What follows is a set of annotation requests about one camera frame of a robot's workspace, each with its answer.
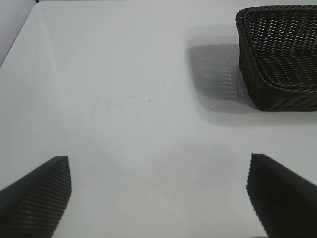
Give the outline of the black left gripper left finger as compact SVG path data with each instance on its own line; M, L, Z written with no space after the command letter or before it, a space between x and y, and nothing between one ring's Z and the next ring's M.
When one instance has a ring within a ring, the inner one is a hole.
M71 193L69 158L49 159L0 191L0 236L51 238Z

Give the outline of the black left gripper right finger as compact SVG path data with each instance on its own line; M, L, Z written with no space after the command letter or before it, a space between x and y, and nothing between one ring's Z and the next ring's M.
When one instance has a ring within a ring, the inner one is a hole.
M317 186L264 154L252 154L246 190L269 238L317 236Z

